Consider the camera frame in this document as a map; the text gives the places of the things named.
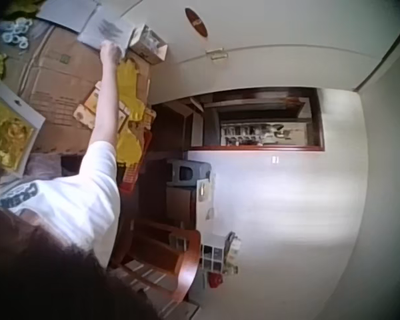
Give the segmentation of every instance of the paper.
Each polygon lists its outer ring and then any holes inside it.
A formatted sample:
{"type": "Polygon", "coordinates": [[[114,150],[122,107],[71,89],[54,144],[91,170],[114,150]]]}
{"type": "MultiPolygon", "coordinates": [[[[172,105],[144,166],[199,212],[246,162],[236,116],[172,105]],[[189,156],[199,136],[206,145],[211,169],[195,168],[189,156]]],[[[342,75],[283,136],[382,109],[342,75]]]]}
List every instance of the paper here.
{"type": "Polygon", "coordinates": [[[77,39],[95,49],[100,48],[102,41],[110,40],[120,47],[124,56],[134,30],[134,26],[120,18],[117,11],[102,5],[95,10],[77,39]]]}
{"type": "Polygon", "coordinates": [[[97,6],[92,0],[47,0],[37,17],[80,32],[97,6]]]}

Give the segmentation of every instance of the small white box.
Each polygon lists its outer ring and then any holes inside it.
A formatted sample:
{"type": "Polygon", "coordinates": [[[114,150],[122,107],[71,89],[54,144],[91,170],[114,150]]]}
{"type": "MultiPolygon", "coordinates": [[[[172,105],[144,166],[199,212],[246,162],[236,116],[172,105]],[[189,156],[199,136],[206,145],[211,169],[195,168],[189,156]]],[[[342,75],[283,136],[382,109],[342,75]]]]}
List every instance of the small white box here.
{"type": "Polygon", "coordinates": [[[147,25],[142,25],[135,29],[130,42],[130,49],[152,65],[156,65],[166,59],[166,42],[164,42],[164,40],[162,40],[154,31],[150,30],[147,25]],[[147,43],[148,34],[150,34],[157,43],[157,50],[155,52],[151,50],[147,43]]]}
{"type": "Polygon", "coordinates": [[[9,170],[18,177],[22,177],[24,174],[25,166],[27,164],[28,156],[33,148],[34,141],[39,134],[40,128],[45,122],[44,116],[38,113],[36,110],[31,108],[26,102],[18,97],[12,90],[10,90],[3,82],[0,81],[0,100],[5,102],[9,108],[16,112],[21,118],[24,118],[26,122],[30,123],[33,128],[33,134],[25,147],[23,156],[19,162],[17,170],[9,170]]]}

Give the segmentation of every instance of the dark hair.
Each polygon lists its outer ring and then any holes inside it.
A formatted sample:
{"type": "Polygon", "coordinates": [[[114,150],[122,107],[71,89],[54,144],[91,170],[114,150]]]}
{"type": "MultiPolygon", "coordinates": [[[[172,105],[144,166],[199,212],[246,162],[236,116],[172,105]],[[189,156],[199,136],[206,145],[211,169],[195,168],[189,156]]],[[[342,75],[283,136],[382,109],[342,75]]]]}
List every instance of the dark hair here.
{"type": "Polygon", "coordinates": [[[145,298],[107,273],[92,252],[62,248],[41,228],[22,252],[1,261],[6,261],[0,263],[4,319],[159,319],[145,298]]]}

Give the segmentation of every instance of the wooden frame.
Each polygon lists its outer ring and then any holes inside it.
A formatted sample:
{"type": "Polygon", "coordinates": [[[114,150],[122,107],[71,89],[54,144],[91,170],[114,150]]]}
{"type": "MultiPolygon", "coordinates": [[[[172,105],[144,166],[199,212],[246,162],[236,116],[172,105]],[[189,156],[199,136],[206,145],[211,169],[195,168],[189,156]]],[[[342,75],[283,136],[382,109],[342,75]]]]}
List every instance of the wooden frame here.
{"type": "Polygon", "coordinates": [[[313,120],[314,136],[313,141],[315,145],[296,146],[296,145],[240,145],[240,146],[202,146],[191,147],[190,151],[324,151],[325,142],[323,136],[323,123],[321,120],[321,110],[317,90],[310,88],[278,88],[280,90],[290,90],[294,94],[302,97],[308,97],[311,104],[311,118],[313,120]]]}

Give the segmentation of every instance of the wooden chair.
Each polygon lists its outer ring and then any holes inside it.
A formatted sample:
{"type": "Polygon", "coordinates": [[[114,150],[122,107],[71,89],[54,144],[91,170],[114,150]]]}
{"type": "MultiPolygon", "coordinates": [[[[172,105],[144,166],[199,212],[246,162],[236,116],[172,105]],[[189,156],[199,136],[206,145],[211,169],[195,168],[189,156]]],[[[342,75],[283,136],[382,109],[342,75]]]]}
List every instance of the wooden chair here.
{"type": "Polygon", "coordinates": [[[139,282],[166,294],[171,300],[179,303],[186,296],[199,267],[200,244],[201,236],[197,230],[182,230],[169,225],[135,219],[131,221],[130,230],[117,239],[110,266],[121,268],[139,282]],[[170,235],[186,239],[186,251],[171,247],[170,235]],[[176,289],[168,290],[142,277],[126,266],[131,260],[176,277],[176,289]]]}

